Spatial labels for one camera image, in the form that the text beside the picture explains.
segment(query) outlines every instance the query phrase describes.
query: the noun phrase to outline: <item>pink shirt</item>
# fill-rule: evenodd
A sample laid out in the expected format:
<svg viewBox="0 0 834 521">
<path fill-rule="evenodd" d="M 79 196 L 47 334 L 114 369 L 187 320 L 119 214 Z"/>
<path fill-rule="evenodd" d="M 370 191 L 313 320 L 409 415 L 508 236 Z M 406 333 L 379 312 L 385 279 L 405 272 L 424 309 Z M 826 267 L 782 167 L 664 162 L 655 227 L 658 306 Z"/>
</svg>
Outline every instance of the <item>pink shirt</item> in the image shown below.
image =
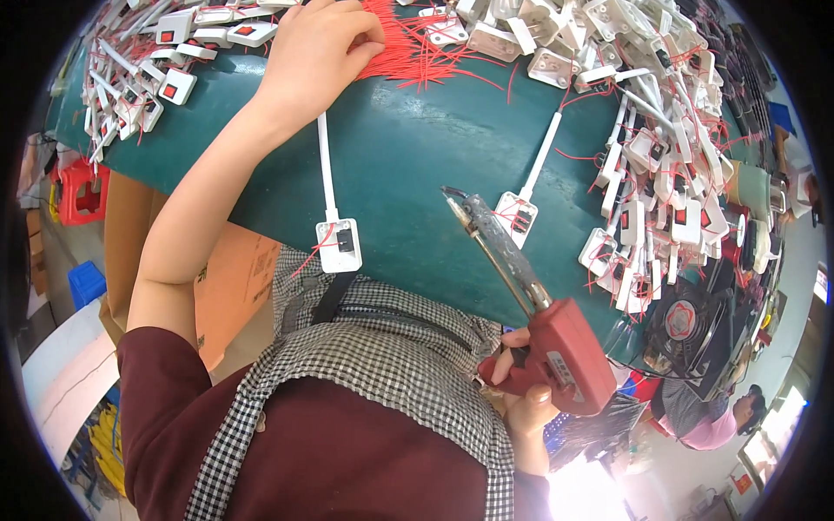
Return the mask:
<svg viewBox="0 0 834 521">
<path fill-rule="evenodd" d="M 669 417 L 664 416 L 658 422 L 667 433 L 674 436 Z M 736 434 L 736 417 L 732 415 L 732 406 L 727 407 L 723 416 L 711 422 L 709 417 L 702 419 L 681 441 L 698 450 L 712 450 L 727 443 Z"/>
</svg>

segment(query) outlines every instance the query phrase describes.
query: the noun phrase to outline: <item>checkered apron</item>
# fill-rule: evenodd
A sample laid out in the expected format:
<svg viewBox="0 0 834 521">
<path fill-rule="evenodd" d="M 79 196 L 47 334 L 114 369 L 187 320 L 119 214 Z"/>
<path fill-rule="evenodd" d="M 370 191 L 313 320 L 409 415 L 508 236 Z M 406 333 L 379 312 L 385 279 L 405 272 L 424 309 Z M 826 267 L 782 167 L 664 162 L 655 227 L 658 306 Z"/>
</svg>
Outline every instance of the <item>checkered apron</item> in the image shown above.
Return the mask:
<svg viewBox="0 0 834 521">
<path fill-rule="evenodd" d="M 221 519 L 264 404 L 292 378 L 329 380 L 407 414 L 487 469 L 484 519 L 513 517 L 513 453 L 500 415 L 472 382 L 501 327 L 357 275 L 329 323 L 311 325 L 334 275 L 318 258 L 282 247 L 273 281 L 275 340 L 238 385 L 203 458 L 187 520 Z"/>
</svg>

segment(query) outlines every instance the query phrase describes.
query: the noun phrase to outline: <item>red soldering iron handle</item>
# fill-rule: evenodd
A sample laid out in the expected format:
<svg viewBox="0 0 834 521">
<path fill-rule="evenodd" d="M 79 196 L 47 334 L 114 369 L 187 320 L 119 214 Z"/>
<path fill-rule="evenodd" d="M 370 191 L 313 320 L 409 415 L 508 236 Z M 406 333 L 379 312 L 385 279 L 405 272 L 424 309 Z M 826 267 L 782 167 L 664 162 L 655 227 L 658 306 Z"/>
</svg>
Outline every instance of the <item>red soldering iron handle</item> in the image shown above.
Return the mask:
<svg viewBox="0 0 834 521">
<path fill-rule="evenodd" d="M 598 414 L 616 389 L 608 358 L 573 298 L 554 301 L 533 315 L 530 356 L 553 390 L 552 402 L 562 412 Z"/>
<path fill-rule="evenodd" d="M 514 394 L 516 396 L 524 396 L 527 394 L 527 389 L 533 387 L 537 383 L 544 383 L 549 385 L 545 375 L 535 367 L 535 363 L 531 356 L 528 356 L 523 368 L 513 366 L 510 368 L 510 374 L 507 378 L 494 385 L 492 383 L 492 373 L 495 371 L 495 362 L 497 358 L 495 355 L 487 357 L 483 362 L 478 364 L 478 374 L 481 379 L 490 387 L 497 388 L 505 393 Z"/>
</svg>

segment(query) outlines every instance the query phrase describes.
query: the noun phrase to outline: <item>window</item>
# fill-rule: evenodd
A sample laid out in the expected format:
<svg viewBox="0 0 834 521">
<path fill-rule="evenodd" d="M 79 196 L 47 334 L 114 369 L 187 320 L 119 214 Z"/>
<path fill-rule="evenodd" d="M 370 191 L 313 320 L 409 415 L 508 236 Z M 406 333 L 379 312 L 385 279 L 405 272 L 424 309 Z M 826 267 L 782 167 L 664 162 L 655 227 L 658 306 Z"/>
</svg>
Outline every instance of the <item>window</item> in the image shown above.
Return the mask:
<svg viewBox="0 0 834 521">
<path fill-rule="evenodd" d="M 761 428 L 750 436 L 741 450 L 741 461 L 757 478 L 759 489 L 773 475 L 806 405 L 808 402 L 799 390 L 791 386 L 787 396 L 774 400 L 774 405 L 761 422 Z"/>
<path fill-rule="evenodd" d="M 822 302 L 828 304 L 828 272 L 826 267 L 820 264 L 816 271 L 816 283 L 814 284 L 814 294 L 822 299 Z"/>
</svg>

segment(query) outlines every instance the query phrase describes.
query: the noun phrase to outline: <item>cardboard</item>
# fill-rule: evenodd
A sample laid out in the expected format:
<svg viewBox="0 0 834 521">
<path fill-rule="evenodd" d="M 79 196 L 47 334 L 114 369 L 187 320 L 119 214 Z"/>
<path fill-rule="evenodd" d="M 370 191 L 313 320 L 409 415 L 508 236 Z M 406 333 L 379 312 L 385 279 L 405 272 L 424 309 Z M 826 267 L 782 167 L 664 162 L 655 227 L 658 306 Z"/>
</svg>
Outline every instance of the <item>cardboard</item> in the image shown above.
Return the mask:
<svg viewBox="0 0 834 521">
<path fill-rule="evenodd" d="M 29 254 L 32 257 L 43 253 L 43 236 L 40 232 L 29 238 Z"/>
<path fill-rule="evenodd" d="M 211 371 L 229 343 L 269 299 L 280 244 L 226 223 L 203 271 L 194 279 L 197 349 Z"/>
<path fill-rule="evenodd" d="M 26 212 L 26 228 L 29 230 L 29 237 L 41 231 L 41 212 L 37 208 Z"/>
<path fill-rule="evenodd" d="M 47 289 L 49 289 L 47 265 L 43 261 L 43 251 L 33 255 L 31 261 L 32 263 L 29 270 L 29 277 L 32 279 L 32 285 L 35 287 L 35 293 L 43 295 L 47 292 Z"/>
<path fill-rule="evenodd" d="M 114 343 L 128 324 L 142 247 L 167 197 L 111 172 L 104 219 L 107 311 L 100 318 Z M 197 348 L 208 371 L 269 299 L 280 243 L 226 223 L 205 268 L 194 279 Z"/>
</svg>

